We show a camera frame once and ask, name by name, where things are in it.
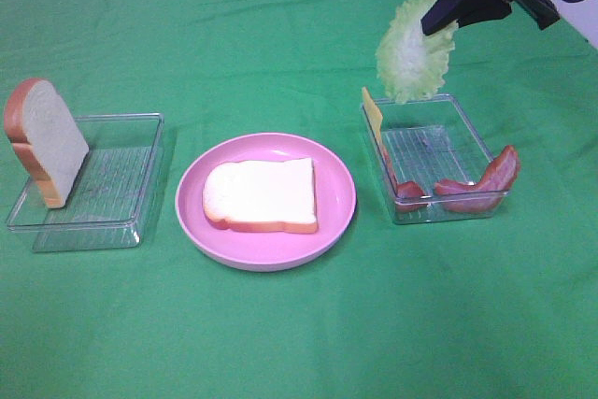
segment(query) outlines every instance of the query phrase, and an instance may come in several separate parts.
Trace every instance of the toast slice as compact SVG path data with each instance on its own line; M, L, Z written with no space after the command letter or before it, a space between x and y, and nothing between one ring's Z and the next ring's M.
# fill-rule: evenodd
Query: toast slice
M4 129L46 206L63 207L89 146L61 95L46 79L26 79L8 98Z
M311 158L224 163L207 176L203 207L218 229L249 233L318 231Z

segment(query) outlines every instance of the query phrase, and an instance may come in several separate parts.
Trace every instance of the bacon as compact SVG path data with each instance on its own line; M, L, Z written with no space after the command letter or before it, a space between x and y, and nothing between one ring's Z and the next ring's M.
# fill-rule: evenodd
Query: bacon
M512 145L507 145L501 154L488 164L481 180L476 184L463 184L453 179L441 179L434 185L438 195L454 195L470 192L506 191L511 188L520 171L520 159ZM496 207L502 195L491 198L446 201L442 206L446 210L468 214L485 212Z
M424 196L425 192L421 188L421 186L415 181L407 181L402 182L401 184L397 184L396 186L396 196L399 198L399 202L401 198L414 198L419 196ZM426 207L428 203L414 203L413 205L396 205L396 210L398 210L402 214L406 214L407 212L411 212L413 210L417 210L420 207Z

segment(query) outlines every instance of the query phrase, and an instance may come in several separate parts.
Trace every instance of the clear plastic container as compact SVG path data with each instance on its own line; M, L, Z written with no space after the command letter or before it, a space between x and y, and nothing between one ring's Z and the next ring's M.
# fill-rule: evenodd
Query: clear plastic container
M28 178L7 218L34 252L135 247L153 202L163 155L159 113L76 118L90 152L64 207L48 209Z
M453 221L491 217L508 190L451 195L434 193L443 178L473 184L478 182L493 156L469 121L457 99L439 94L429 100L395 104L374 100L383 116L379 142L366 108L363 116L371 142L371 153L379 168L383 193L392 220L397 224ZM397 185L416 181L425 195L401 197ZM477 213L448 210L448 202L495 200L494 207ZM423 207L415 210L415 205Z

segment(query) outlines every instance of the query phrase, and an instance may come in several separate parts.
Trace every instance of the food item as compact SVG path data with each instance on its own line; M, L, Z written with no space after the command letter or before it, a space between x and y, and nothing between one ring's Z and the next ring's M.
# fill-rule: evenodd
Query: food item
M434 191L439 195L454 195L470 192L504 191L511 188L520 171L520 159L512 145L507 145L501 154L486 168L481 180L476 184L463 184L452 179L441 179L434 185ZM456 200L443 202L446 210L476 214L490 210L502 197Z
M399 198L397 202L396 210L402 214L407 212L413 212L421 207L427 207L428 203L414 203L414 204L402 204L401 199L405 198L417 198L425 195L425 192L421 186L415 181L402 182L396 186L396 196Z
M315 233L314 182L311 158L223 163L206 178L204 213L219 229Z
M421 18L436 0L406 0L377 48L377 73L386 95L396 103L430 98L444 85L457 30L454 21L433 35L421 30Z
M47 207L63 207L89 147L68 106L42 78L23 81L8 98L4 129Z

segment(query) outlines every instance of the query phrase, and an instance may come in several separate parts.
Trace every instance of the green tablecloth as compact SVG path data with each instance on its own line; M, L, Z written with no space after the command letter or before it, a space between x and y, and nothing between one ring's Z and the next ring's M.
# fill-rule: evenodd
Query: green tablecloth
M0 0L0 98L52 80L76 115L165 115L172 157L136 249L33 254L0 230L0 396L598 397L598 53L520 9L459 31L444 92L522 163L488 220L396 226L360 88L403 0ZM316 261L234 270L178 225L203 151L315 139L351 171L354 219ZM0 214L24 179L0 146Z

